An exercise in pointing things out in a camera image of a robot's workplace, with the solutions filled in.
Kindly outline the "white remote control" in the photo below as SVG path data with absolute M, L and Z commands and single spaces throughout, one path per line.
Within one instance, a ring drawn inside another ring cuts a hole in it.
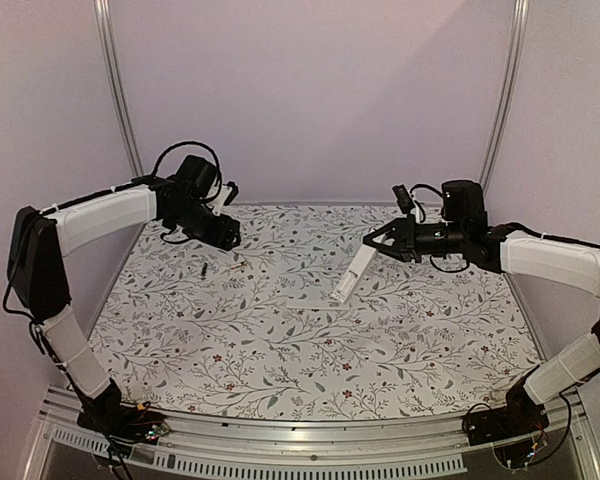
M 331 292 L 330 298 L 340 303 L 346 303 L 362 280 L 367 267 L 376 254 L 377 250 L 375 248 L 361 245 L 349 266 L 342 274 L 336 287 Z

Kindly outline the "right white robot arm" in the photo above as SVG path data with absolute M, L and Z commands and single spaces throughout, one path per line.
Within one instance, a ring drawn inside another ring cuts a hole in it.
M 437 190 L 442 200 L 438 223 L 420 223 L 416 203 L 403 185 L 393 188 L 401 217 L 363 238 L 364 245 L 401 262 L 423 257 L 459 254 L 470 265 L 497 274 L 518 274 L 568 285 L 600 299 L 600 245 L 539 233 L 518 223 L 488 223 L 480 184 L 452 180 Z M 590 332 L 565 347 L 523 380 L 506 396 L 497 427 L 517 436 L 532 424 L 535 407 L 600 369 L 600 316 Z

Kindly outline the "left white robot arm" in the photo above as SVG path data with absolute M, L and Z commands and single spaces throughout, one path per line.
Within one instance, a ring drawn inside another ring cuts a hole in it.
M 186 156 L 166 178 L 156 170 L 90 195 L 54 204 L 31 206 L 15 217 L 7 261 L 6 298 L 17 297 L 9 315 L 28 320 L 31 339 L 66 376 L 83 409 L 108 434 L 128 426 L 121 392 L 95 357 L 72 307 L 65 260 L 74 251 L 126 228 L 162 223 L 168 234 L 180 231 L 223 251 L 240 243 L 240 224 L 225 214 L 239 193 L 225 181 L 219 158 Z

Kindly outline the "floral table mat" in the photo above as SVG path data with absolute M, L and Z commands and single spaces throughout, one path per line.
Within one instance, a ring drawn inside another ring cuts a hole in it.
M 392 207 L 231 214 L 242 233 L 231 252 L 166 243 L 157 223 L 138 238 L 90 335 L 125 400 L 277 420 L 439 415 L 502 403 L 541 360 L 507 281 L 458 256 L 378 256 L 344 309 L 286 307 L 330 301 Z

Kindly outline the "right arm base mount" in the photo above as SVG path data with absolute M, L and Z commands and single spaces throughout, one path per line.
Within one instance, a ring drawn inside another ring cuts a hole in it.
M 471 446 L 508 440 L 548 427 L 549 419 L 543 407 L 520 413 L 508 407 L 489 408 L 484 403 L 474 405 L 463 416 L 461 424 Z

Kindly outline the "front aluminium rail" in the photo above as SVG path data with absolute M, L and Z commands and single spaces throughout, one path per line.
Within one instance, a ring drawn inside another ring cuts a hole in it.
M 548 406 L 538 457 L 503 454 L 524 439 L 471 445 L 462 417 L 286 422 L 170 412 L 170 433 L 121 457 L 77 424 L 75 395 L 50 388 L 25 458 L 26 479 L 600 479 L 600 453 L 576 393 Z

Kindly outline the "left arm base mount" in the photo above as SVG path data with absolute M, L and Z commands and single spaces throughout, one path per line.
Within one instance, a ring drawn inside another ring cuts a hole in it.
M 77 424 L 125 444 L 156 444 L 170 433 L 165 415 L 153 410 L 149 401 L 134 406 L 119 405 L 108 418 L 82 411 Z

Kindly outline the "left aluminium frame post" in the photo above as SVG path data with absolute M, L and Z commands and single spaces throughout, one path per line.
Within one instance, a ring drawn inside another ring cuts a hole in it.
M 116 48 L 111 2 L 107 0 L 95 0 L 93 4 L 104 67 L 126 158 L 131 173 L 135 177 L 142 176 L 144 168 L 124 90 L 124 82 Z

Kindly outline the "aluminium frame post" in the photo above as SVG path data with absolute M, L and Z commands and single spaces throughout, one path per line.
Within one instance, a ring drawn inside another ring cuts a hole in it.
M 523 54 L 526 27 L 529 15 L 529 0 L 516 0 L 513 6 L 511 31 L 505 61 L 504 75 L 499 99 L 490 130 L 479 183 L 486 193 L 493 179 L 495 168 L 506 132 L 506 125 L 513 102 L 516 80 Z
M 116 48 L 111 2 L 107 0 L 95 0 L 93 4 L 104 67 L 126 158 L 131 173 L 135 177 L 142 176 L 144 168 L 124 90 L 124 82 Z

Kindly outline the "right aluminium frame post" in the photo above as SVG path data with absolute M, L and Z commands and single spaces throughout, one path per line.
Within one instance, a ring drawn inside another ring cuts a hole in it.
M 504 75 L 499 99 L 490 130 L 479 183 L 486 193 L 493 179 L 495 168 L 506 132 L 506 125 L 513 102 L 516 80 L 523 54 L 526 27 L 529 15 L 529 0 L 516 0 L 513 6 L 511 31 L 505 61 Z

